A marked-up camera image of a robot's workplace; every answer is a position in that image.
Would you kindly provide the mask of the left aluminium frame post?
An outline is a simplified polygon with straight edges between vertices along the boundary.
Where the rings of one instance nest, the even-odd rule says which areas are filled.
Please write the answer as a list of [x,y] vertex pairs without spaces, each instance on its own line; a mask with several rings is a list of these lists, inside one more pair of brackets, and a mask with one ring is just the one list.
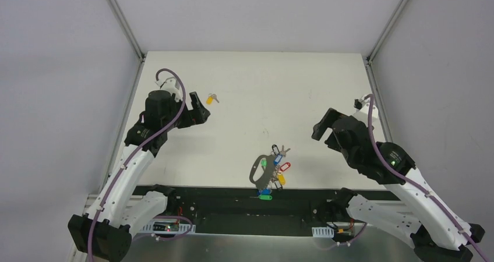
[[117,23],[121,27],[124,36],[126,37],[128,43],[132,47],[134,53],[136,54],[138,60],[140,62],[144,62],[145,53],[143,52],[137,38],[135,37],[129,22],[125,17],[122,8],[120,7],[118,0],[106,0],[106,1],[108,6],[110,7],[111,12],[116,18]]

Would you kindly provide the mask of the yellow tagged loose key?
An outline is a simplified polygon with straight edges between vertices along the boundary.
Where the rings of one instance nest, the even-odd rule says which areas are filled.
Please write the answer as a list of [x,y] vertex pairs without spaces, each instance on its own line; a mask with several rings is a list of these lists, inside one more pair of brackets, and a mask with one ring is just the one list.
[[206,100],[207,105],[211,105],[213,102],[219,103],[219,100],[217,98],[216,94],[209,94]]

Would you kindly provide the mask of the right aluminium frame post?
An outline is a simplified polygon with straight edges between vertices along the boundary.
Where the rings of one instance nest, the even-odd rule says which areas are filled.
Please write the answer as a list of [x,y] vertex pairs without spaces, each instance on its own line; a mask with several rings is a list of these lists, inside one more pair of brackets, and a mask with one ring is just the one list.
[[366,60],[368,61],[369,64],[371,64],[374,61],[374,59],[377,57],[378,53],[381,50],[381,47],[383,46],[387,37],[390,35],[392,29],[397,24],[399,18],[401,17],[405,7],[409,4],[409,2],[410,2],[410,0],[399,0],[398,1],[397,6],[394,8],[390,18],[388,19],[382,32],[380,33],[379,37],[377,38],[377,40],[376,40],[374,46],[372,47],[369,55],[366,57]]

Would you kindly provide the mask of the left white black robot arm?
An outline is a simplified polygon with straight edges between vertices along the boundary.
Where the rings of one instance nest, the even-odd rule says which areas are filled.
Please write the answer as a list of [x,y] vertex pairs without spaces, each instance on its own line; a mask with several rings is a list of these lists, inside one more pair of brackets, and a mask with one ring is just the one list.
[[172,188],[158,186],[128,208],[144,171],[153,163],[168,140],[168,132],[204,124],[210,112],[196,92],[189,94],[192,108],[183,98],[165,90],[149,92],[144,111],[128,130],[121,159],[96,200],[83,215],[73,215],[68,229],[78,251],[88,257],[121,261],[134,237],[154,217],[171,218],[178,203],[170,198]]

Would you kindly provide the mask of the aluminium frame post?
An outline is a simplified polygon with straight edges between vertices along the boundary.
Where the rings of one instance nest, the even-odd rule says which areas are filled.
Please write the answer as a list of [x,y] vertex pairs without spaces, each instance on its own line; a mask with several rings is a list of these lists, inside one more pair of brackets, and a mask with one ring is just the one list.
[[110,7],[111,12],[116,18],[117,23],[121,27],[124,36],[126,37],[128,43],[132,47],[134,53],[136,54],[138,60],[140,62],[144,62],[145,53],[143,52],[137,38],[135,37],[129,22],[125,17],[122,8],[120,7],[118,0],[106,0],[106,1],[108,6]]
[[394,8],[390,18],[388,19],[382,32],[380,33],[379,37],[377,38],[377,40],[376,40],[374,46],[372,47],[369,55],[366,57],[366,60],[368,61],[369,64],[371,64],[374,61],[374,59],[377,57],[378,53],[381,50],[381,47],[383,46],[387,37],[390,35],[392,29],[397,24],[399,18],[401,17],[405,7],[409,4],[409,2],[410,2],[410,0],[399,0],[398,1],[397,6]]

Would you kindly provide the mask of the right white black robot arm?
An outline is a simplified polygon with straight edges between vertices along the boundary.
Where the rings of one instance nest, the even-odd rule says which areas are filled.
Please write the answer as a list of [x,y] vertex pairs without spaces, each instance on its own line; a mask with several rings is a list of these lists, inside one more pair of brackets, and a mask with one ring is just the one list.
[[371,224],[403,241],[421,261],[471,261],[468,245],[479,243],[485,231],[455,215],[427,184],[414,160],[391,142],[373,143],[365,122],[329,108],[313,127],[312,139],[327,129],[328,148],[341,153],[360,174],[383,185],[412,212],[402,215],[342,188],[330,202],[333,218],[349,217]]

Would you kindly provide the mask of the metal keyring with coloured keys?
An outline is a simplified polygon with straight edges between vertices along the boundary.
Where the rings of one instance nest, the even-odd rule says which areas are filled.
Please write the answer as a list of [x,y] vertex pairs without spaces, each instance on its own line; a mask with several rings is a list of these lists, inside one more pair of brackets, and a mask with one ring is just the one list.
[[249,181],[257,189],[255,198],[263,201],[273,199],[274,190],[283,190],[286,180],[283,173],[291,167],[290,162],[282,163],[290,148],[271,146],[271,152],[257,157],[250,168]]

